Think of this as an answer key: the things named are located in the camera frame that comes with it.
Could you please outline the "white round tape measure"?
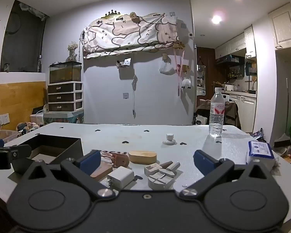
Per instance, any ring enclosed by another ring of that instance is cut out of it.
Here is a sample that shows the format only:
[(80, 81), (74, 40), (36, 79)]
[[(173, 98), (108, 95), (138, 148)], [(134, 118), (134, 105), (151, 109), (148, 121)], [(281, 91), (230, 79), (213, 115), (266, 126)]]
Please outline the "white round tape measure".
[(169, 190), (172, 188), (175, 177), (169, 177), (162, 173), (148, 176), (148, 187), (152, 190)]

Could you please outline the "clear plastic water bottle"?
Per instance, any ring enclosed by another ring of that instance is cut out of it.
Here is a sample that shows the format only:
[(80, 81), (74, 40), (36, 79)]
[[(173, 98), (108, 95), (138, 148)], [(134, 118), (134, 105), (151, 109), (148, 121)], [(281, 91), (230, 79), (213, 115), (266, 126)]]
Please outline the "clear plastic water bottle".
[(223, 130), (225, 113), (225, 100), (222, 88), (216, 87), (210, 104), (209, 135), (220, 137)]

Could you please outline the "pink eyelash curler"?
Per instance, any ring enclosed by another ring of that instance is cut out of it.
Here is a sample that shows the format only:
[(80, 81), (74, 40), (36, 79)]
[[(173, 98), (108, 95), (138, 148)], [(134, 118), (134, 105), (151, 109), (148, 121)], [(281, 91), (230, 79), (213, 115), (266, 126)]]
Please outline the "pink eyelash curler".
[(130, 160), (127, 154), (101, 151), (101, 156), (105, 159), (109, 159), (112, 162), (113, 167), (128, 167)]

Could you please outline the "white knob suction hook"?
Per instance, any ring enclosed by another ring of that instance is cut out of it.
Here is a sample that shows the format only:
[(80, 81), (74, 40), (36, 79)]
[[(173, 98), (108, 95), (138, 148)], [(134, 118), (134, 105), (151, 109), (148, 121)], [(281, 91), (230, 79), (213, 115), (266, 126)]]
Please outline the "white knob suction hook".
[(176, 145), (177, 142), (174, 138), (174, 135), (172, 133), (167, 133), (165, 140), (162, 142), (164, 145)]

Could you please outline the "patterned teal storage chest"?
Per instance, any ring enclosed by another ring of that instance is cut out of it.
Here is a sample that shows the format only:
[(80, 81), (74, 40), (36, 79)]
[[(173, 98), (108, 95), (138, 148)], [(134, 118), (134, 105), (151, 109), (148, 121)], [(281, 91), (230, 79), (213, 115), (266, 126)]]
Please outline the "patterned teal storage chest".
[(74, 111), (66, 113), (44, 113), (43, 122), (45, 125), (50, 123), (73, 123), (73, 124), (83, 124), (84, 122), (84, 111)]

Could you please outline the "oval wooden block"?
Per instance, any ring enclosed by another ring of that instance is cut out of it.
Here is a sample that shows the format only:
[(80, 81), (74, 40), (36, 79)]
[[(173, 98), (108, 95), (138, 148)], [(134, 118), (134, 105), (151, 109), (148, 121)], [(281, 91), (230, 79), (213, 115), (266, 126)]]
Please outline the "oval wooden block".
[(132, 150), (128, 153), (129, 160), (132, 163), (141, 165), (150, 165), (157, 162), (157, 153), (153, 151)]

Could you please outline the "white wall power sockets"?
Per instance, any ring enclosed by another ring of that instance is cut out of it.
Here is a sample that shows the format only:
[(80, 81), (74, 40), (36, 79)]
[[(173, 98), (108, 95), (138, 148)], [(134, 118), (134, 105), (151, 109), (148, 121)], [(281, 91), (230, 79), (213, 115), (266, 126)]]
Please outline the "white wall power sockets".
[(10, 118), (9, 118), (8, 113), (0, 115), (0, 126), (9, 124), (9, 123), (10, 123)]

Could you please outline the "black storage box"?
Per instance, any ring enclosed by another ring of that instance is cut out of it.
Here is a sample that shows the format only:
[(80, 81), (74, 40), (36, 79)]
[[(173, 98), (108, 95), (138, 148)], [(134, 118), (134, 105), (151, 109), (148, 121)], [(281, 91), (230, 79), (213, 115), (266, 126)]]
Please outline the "black storage box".
[(20, 175), (23, 175), (38, 158), (48, 164), (59, 164), (67, 158), (83, 157), (80, 138), (39, 134), (19, 144), (18, 147), (31, 149), (31, 151), (21, 152), (20, 157), (12, 161), (14, 172)]

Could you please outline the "square wooden coaster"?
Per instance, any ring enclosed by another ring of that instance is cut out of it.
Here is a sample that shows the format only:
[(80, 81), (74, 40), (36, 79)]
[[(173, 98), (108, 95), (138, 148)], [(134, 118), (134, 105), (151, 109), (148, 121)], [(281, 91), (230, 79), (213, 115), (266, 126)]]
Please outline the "square wooden coaster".
[(106, 161), (101, 161), (99, 167), (90, 175), (96, 181), (100, 181), (105, 178), (109, 173), (113, 171), (113, 165)]

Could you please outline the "pile of plush toys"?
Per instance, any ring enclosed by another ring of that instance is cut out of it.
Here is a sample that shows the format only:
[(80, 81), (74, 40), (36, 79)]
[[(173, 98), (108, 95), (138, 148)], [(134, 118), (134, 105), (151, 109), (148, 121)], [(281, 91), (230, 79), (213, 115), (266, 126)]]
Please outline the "pile of plush toys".
[(16, 131), (19, 133), (19, 136), (22, 136), (42, 126), (43, 126), (43, 123), (40, 123), (40, 124), (36, 124), (32, 122), (19, 123), (17, 124)]

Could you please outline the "cartoon print hanging blanket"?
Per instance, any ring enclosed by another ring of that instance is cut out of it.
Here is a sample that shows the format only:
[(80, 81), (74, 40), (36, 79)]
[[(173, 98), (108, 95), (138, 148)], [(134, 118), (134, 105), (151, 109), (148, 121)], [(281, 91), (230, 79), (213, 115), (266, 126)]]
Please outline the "cartoon print hanging blanket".
[(99, 18), (81, 34), (84, 59), (164, 50), (178, 41), (177, 18), (165, 13)]

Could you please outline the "white usb wall charger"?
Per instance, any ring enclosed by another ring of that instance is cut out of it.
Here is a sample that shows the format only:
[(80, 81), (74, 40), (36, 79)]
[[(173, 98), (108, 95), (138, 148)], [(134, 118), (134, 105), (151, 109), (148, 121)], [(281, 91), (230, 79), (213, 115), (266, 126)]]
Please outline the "white usb wall charger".
[(120, 166), (107, 175), (110, 187), (123, 189), (134, 180), (134, 172), (131, 169)]

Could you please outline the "white hanging bag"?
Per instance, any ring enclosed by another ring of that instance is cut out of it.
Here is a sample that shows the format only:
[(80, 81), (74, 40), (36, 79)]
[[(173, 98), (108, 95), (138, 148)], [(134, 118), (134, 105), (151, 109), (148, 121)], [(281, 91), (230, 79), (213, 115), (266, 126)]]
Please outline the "white hanging bag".
[(176, 71), (169, 61), (162, 60), (160, 64), (159, 72), (163, 75), (173, 75)]

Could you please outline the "white plush wall toy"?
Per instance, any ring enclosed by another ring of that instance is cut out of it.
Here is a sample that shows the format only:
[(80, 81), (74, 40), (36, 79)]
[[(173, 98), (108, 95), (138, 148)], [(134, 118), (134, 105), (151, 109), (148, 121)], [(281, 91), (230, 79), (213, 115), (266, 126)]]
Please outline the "white plush wall toy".
[(183, 88), (183, 89), (190, 89), (191, 86), (192, 86), (192, 84), (191, 84), (191, 80), (190, 79), (186, 78), (186, 79), (184, 79), (182, 81), (181, 88)]

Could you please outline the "blue white tissue pack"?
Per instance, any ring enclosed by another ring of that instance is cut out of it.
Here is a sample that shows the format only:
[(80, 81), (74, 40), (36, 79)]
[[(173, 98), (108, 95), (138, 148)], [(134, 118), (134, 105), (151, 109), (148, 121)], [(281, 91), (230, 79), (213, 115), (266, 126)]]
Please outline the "blue white tissue pack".
[(262, 163), (268, 171), (271, 171), (276, 164), (276, 159), (268, 143), (252, 140), (248, 142), (246, 153), (246, 164), (250, 162)]

